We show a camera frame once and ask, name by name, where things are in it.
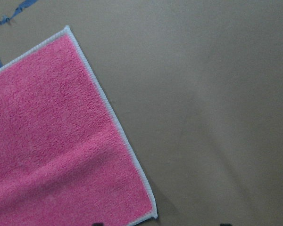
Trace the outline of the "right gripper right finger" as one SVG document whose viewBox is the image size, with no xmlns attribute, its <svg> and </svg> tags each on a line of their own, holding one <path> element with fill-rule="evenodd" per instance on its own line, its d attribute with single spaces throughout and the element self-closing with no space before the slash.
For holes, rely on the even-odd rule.
<svg viewBox="0 0 283 226">
<path fill-rule="evenodd" d="M 220 223 L 220 226 L 232 226 L 230 223 Z"/>
</svg>

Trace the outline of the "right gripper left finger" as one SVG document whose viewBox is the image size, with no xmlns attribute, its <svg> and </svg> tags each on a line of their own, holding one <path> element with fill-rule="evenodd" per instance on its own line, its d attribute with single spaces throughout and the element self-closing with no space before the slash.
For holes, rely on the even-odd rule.
<svg viewBox="0 0 283 226">
<path fill-rule="evenodd" d="M 92 226 L 104 226 L 103 222 L 95 222 L 92 224 Z"/>
</svg>

